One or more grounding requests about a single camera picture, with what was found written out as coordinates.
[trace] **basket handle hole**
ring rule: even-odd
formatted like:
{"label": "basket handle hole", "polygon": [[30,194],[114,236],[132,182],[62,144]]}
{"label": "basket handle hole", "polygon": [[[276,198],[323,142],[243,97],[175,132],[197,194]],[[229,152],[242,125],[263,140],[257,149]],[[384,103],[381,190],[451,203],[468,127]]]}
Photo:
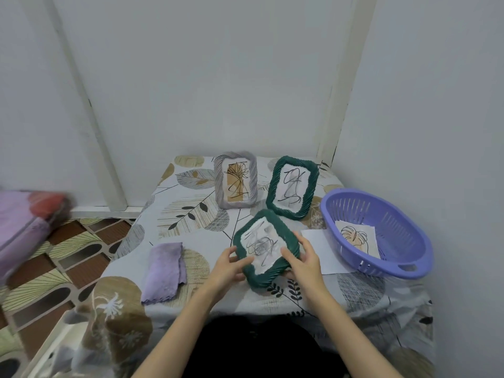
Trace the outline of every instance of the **basket handle hole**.
{"label": "basket handle hole", "polygon": [[416,271],[416,265],[415,264],[402,264],[398,265],[403,271],[406,272],[415,272]]}

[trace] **person's left hand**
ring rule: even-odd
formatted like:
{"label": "person's left hand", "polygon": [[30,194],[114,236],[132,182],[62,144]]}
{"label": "person's left hand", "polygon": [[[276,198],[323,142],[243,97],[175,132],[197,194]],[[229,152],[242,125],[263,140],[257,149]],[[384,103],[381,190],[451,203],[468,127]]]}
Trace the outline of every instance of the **person's left hand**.
{"label": "person's left hand", "polygon": [[242,268],[254,261],[253,256],[241,260],[238,259],[238,256],[230,257],[235,251],[236,246],[224,249],[202,286],[202,289],[208,289],[214,295],[214,304],[224,297],[235,282],[245,280]]}

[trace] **finger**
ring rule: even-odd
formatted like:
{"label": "finger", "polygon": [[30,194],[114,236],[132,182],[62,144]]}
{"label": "finger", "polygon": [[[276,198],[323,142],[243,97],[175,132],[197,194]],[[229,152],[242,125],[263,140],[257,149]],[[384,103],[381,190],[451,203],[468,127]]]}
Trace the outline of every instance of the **finger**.
{"label": "finger", "polygon": [[248,256],[245,257],[244,259],[236,261],[234,264],[238,269],[242,269],[243,267],[252,264],[252,261],[254,261],[254,256]]}
{"label": "finger", "polygon": [[224,252],[222,254],[227,254],[227,256],[229,257],[235,251],[236,251],[236,245],[233,245],[229,248],[224,249]]}
{"label": "finger", "polygon": [[245,281],[245,275],[243,273],[238,273],[234,276],[233,281]]}
{"label": "finger", "polygon": [[315,253],[315,251],[313,250],[312,245],[310,244],[310,242],[308,241],[307,238],[303,237],[297,231],[294,232],[294,235],[297,237],[297,241],[299,241],[301,243],[301,245],[303,246],[304,251],[305,251],[306,254],[314,254]]}
{"label": "finger", "polygon": [[294,256],[294,255],[292,254],[292,252],[291,252],[291,251],[289,251],[289,250],[288,250],[286,247],[284,247],[284,246],[283,246],[282,248],[280,248],[280,253],[282,254],[283,258],[284,258],[284,259],[286,259],[286,260],[289,262],[289,264],[291,264],[291,265],[293,265],[293,264],[295,264],[295,263],[299,262],[299,260],[298,260],[298,259],[296,259],[296,256]]}
{"label": "finger", "polygon": [[285,271],[284,273],[282,273],[282,276],[285,277],[286,279],[291,279],[291,280],[296,279],[296,276],[294,276],[293,271]]}

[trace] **forearm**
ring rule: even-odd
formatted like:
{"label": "forearm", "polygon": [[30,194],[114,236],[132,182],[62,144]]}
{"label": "forearm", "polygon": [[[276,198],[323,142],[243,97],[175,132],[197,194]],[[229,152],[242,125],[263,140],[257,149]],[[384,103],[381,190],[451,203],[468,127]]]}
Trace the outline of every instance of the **forearm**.
{"label": "forearm", "polygon": [[185,305],[166,334],[136,370],[133,378],[182,376],[194,345],[213,306],[214,294],[204,287]]}
{"label": "forearm", "polygon": [[353,378],[401,378],[329,292],[311,302]]}

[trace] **green picture frame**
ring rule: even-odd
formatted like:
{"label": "green picture frame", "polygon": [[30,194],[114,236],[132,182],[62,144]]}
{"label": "green picture frame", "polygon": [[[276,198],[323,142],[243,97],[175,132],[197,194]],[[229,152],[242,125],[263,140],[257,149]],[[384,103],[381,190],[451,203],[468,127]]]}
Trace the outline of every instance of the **green picture frame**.
{"label": "green picture frame", "polygon": [[[282,209],[273,204],[277,194],[277,186],[281,180],[280,173],[282,171],[282,167],[285,164],[291,164],[296,167],[305,167],[308,171],[310,171],[310,176],[308,177],[308,186],[303,195],[303,204],[301,206],[301,209],[297,212],[293,212],[290,209]],[[275,168],[273,169],[270,189],[268,191],[268,197],[266,198],[266,206],[277,215],[285,216],[292,220],[301,220],[308,214],[310,206],[312,205],[313,194],[315,193],[315,187],[317,186],[317,179],[318,167],[311,160],[301,160],[292,158],[290,156],[281,157],[275,164]]]}
{"label": "green picture frame", "polygon": [[[242,234],[247,232],[255,222],[261,218],[266,218],[269,223],[271,223],[277,231],[277,234],[285,241],[287,248],[299,259],[299,242],[297,237],[292,233],[292,231],[287,228],[287,226],[280,220],[280,218],[270,209],[262,209],[247,223],[243,228],[240,228],[233,236],[233,245],[236,245],[236,255],[239,259],[243,259],[248,255],[247,250],[241,243]],[[253,265],[247,265],[243,268],[243,274],[247,278],[249,285],[253,288],[266,288],[271,282],[285,271],[290,264],[286,259],[280,257],[277,259],[271,268],[260,275],[255,274],[255,267]]]}

